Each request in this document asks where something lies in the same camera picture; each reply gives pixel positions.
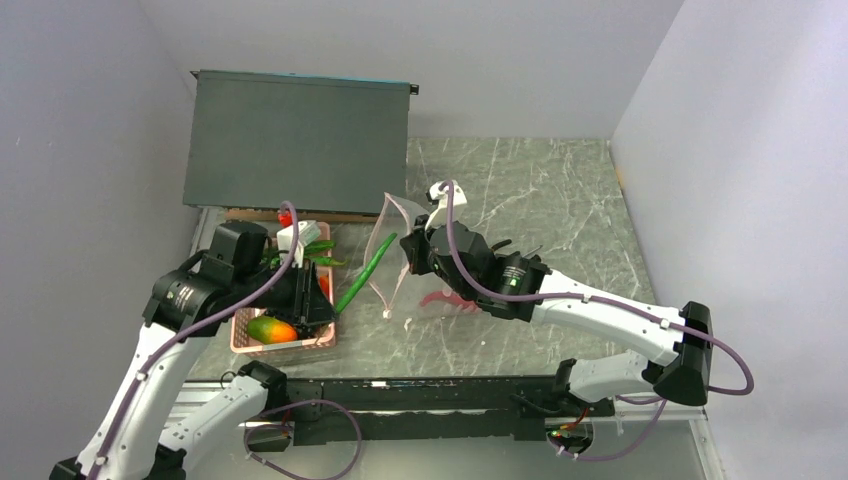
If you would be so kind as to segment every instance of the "marble table surface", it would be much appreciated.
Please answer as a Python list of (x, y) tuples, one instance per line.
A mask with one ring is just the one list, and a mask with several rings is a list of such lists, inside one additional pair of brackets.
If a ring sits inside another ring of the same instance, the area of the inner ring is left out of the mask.
[[(465, 190), (461, 220), (489, 244), (539, 255), (551, 268), (596, 288), (654, 303), (647, 273), (604, 140), (547, 138), (411, 138), (406, 197), (425, 203), (436, 181), (453, 178)], [(198, 227), (206, 248), (223, 213), (209, 209)], [(361, 271), (371, 224), (334, 224), (336, 270), (344, 292)], [(485, 376), (552, 374), (567, 358), (601, 358), (622, 351), (605, 339), (570, 328), (499, 320), (487, 314), (383, 318), (368, 288), (348, 306), (332, 348), (265, 357), (292, 378)], [(218, 379), (250, 359), (229, 348), (224, 324), (189, 378)]]

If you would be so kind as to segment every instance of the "purple cable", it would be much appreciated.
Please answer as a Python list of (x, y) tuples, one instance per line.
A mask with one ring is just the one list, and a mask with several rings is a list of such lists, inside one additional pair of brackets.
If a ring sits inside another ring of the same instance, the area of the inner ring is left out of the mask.
[(353, 429), (356, 430), (356, 451), (353, 452), (353, 458), (350, 460), (350, 463), (348, 463), (347, 466), (344, 469), (342, 469), (341, 472), (333, 475), (332, 477), (327, 477), (327, 478), (322, 478), (322, 479), (312, 479), (312, 478), (308, 478), (308, 477), (301, 477), (300, 475), (298, 475), (296, 473), (292, 473), (292, 472), (280, 467), (279, 465), (277, 465), (273, 462), (269, 462), (269, 461), (265, 460), (264, 458), (260, 457), (259, 455), (251, 452), (250, 447), (248, 446), (248, 441), (250, 440), (250, 437), (251, 437), (251, 435), (253, 435), (254, 432), (256, 432), (257, 430), (262, 428), (262, 425), (260, 425), (259, 427), (251, 428), (250, 430), (246, 431), (245, 434), (244, 434), (244, 449), (250, 455), (250, 458), (256, 460), (257, 462), (261, 463), (262, 465), (265, 465), (266, 467), (270, 468), (271, 470), (274, 470), (277, 473), (282, 473), (283, 475), (285, 475), (289, 478), (293, 478), (295, 480), (338, 480), (339, 478), (342, 478), (343, 476), (347, 475), (348, 472), (350, 472), (350, 470), (356, 464), (356, 461), (359, 459), (359, 454), (362, 452), (362, 430), (360, 430), (359, 424), (356, 423), (356, 419), (353, 418), (353, 414), (351, 414), (348, 409), (344, 408), (343, 406), (341, 406), (338, 403), (333, 402), (331, 400), (316, 399), (316, 400), (304, 400), (302, 402), (290, 403), (290, 404), (282, 406), (282, 407), (273, 408), (271, 410), (267, 410), (267, 411), (260, 413), (259, 416), (263, 417), (263, 416), (266, 416), (266, 415), (272, 415), (274, 413), (285, 412), (286, 410), (291, 410), (292, 408), (302, 407), (302, 406), (305, 406), (305, 405), (311, 405), (311, 404), (314, 404), (314, 403), (323, 403), (324, 405), (329, 405), (333, 408), (338, 409), (340, 412), (345, 414), (345, 416), (350, 420), (350, 423), (353, 424)]
[[(662, 415), (663, 409), (665, 409), (666, 403), (668, 403), (668, 400), (662, 401), (659, 408), (657, 408), (657, 413), (654, 414), (653, 418), (651, 418), (651, 421), (648, 422), (648, 425), (645, 427), (644, 430), (642, 430), (642, 433), (639, 434), (639, 437), (636, 438), (636, 440), (634, 440), (633, 443), (631, 443), (627, 448), (621, 450), (620, 452), (616, 452), (611, 455), (601, 455), (598, 457), (584, 457), (583, 455), (576, 455), (574, 453), (571, 453), (568, 450), (563, 450), (562, 453), (568, 455), (571, 458), (576, 459), (577, 461), (583, 462), (609, 462), (611, 460), (618, 460), (619, 458), (624, 457), (631, 453), (633, 450), (639, 448), (639, 445), (641, 445), (642, 442), (644, 442), (645, 439), (648, 438), (648, 434), (651, 433), (655, 426), (657, 426), (657, 422), (660, 419), (660, 415)], [(559, 445), (555, 444), (550, 438), (548, 438), (548, 443), (551, 444), (552, 447), (554, 447), (557, 453), (559, 453)]]
[[(477, 281), (474, 280), (474, 277), (472, 277), (471, 274), (468, 273), (468, 270), (465, 268), (465, 265), (462, 264), (462, 259), (459, 258), (459, 250), (457, 250), (457, 248), (456, 248), (456, 240), (454, 238), (454, 232), (453, 232), (453, 189), (454, 189), (453, 180), (448, 180), (448, 181), (442, 183), (441, 189), (444, 190), (446, 187), (448, 189), (448, 209), (447, 209), (448, 210), (448, 212), (447, 212), (448, 218), (447, 218), (446, 227), (447, 227), (447, 233), (448, 233), (448, 245), (450, 245), (450, 254), (451, 254), (451, 257), (453, 258), (454, 263), (456, 264), (456, 269), (459, 271), (460, 275), (462, 275), (462, 278), (464, 278), (465, 281), (469, 283), (469, 285), (474, 287), (475, 290), (482, 293), (483, 295), (486, 295), (488, 297), (491, 297), (491, 298), (494, 298), (496, 300), (500, 300), (500, 301), (503, 301), (503, 302), (536, 302), (536, 301), (539, 301), (539, 300), (549, 300), (549, 299), (554, 299), (554, 298), (566, 298), (566, 299), (582, 299), (583, 298), (582, 294), (571, 293), (571, 292), (535, 293), (535, 294), (532, 294), (532, 295), (503, 295), (503, 294), (500, 294), (500, 293), (497, 293), (497, 292), (493, 292), (493, 291), (487, 289), (486, 287), (480, 285), (479, 283), (477, 283)], [(630, 304), (627, 304), (627, 303), (624, 303), (624, 302), (620, 302), (620, 301), (612, 299), (612, 298), (593, 295), (589, 298), (589, 301), (597, 302), (597, 303), (603, 303), (605, 305), (610, 305), (612, 307), (620, 308), (622, 310), (627, 310), (630, 313), (638, 315), (638, 316), (645, 318), (646, 320), (649, 320), (649, 321), (656, 323), (656, 324), (661, 324), (662, 320), (663, 320), (662, 318), (660, 318), (656, 315), (652, 315), (648, 312), (644, 312), (641, 309), (634, 307), (633, 305), (630, 305)], [(748, 364), (745, 363), (745, 360), (742, 359), (742, 356), (740, 356), (738, 353), (736, 353), (736, 351), (733, 350), (732, 348), (730, 348), (726, 343), (722, 342), (721, 340), (715, 338), (712, 335), (709, 335), (707, 333), (703, 333), (700, 330), (695, 330), (694, 328), (687, 327), (685, 325), (679, 325), (679, 324), (676, 324), (676, 323), (669, 323), (669, 328), (683, 332), (687, 335), (691, 335), (693, 337), (699, 338), (699, 339), (701, 339), (701, 340), (703, 340), (707, 343), (711, 343), (711, 344), (717, 346), (718, 348), (724, 350), (725, 353), (730, 355), (730, 358), (732, 358), (736, 362), (736, 364), (739, 365), (739, 368), (742, 370), (742, 374), (745, 376), (745, 387), (744, 388), (731, 389), (731, 388), (723, 388), (723, 387), (713, 387), (713, 386), (710, 385), (710, 386), (707, 387), (707, 390), (709, 390), (711, 392), (715, 392), (715, 393), (724, 394), (724, 395), (748, 395), (749, 393), (751, 393), (751, 391), (754, 390), (754, 376), (751, 374), (751, 369), (748, 368)]]
[[(162, 346), (159, 347), (158, 350), (153, 352), (150, 357), (148, 357), (147, 361), (141, 365), (141, 368), (138, 369), (138, 373), (146, 375), (150, 372), (150, 369), (156, 364), (156, 362), (165, 354), (171, 347), (181, 342), (185, 338), (188, 338), (192, 333), (206, 328), (209, 325), (212, 325), (215, 322), (220, 322), (225, 318), (229, 318), (235, 313), (236, 310), (243, 308), (247, 305), (250, 305), (254, 300), (259, 298), (265, 292), (267, 292), (279, 279), (283, 277), (283, 274), (286, 273), (286, 270), (291, 266), (292, 261), (294, 260), (294, 251), (295, 246), (297, 245), (298, 234), (298, 224), (297, 224), (297, 211), (294, 209), (294, 205), (291, 202), (283, 202), (280, 205), (280, 209), (285, 211), (284, 209), (288, 209), (292, 215), (292, 247), (289, 249), (286, 254), (285, 260), (283, 260), (283, 264), (280, 268), (274, 273), (271, 278), (265, 282), (264, 285), (259, 287), (255, 292), (251, 293), (247, 297), (245, 297), (240, 302), (233, 304), (231, 307), (221, 310), (218, 313), (210, 315), (203, 320), (195, 323), (194, 325), (186, 328), (185, 330), (180, 330), (176, 335), (171, 337), (167, 342), (163, 343)], [(121, 399), (121, 403), (118, 405), (118, 409), (115, 411), (115, 416), (112, 418), (112, 424), (109, 425), (109, 428), (106, 430), (106, 434), (103, 435), (103, 443), (100, 444), (100, 449), (97, 450), (97, 457), (105, 457), (106, 453), (109, 452), (109, 449), (112, 447), (112, 443), (115, 441), (115, 436), (118, 434), (118, 429), (121, 427), (121, 424), (124, 421), (124, 418), (127, 416), (127, 412), (130, 408), (130, 404), (132, 403), (133, 397), (135, 397), (136, 392), (138, 392), (138, 387), (141, 386), (141, 381), (138, 378), (133, 378), (133, 381), (130, 383), (127, 388), (127, 392), (124, 394), (124, 398)], [(91, 471), (88, 474), (89, 480), (96, 480), (98, 474), (100, 473), (101, 465), (94, 464), (91, 467)]]

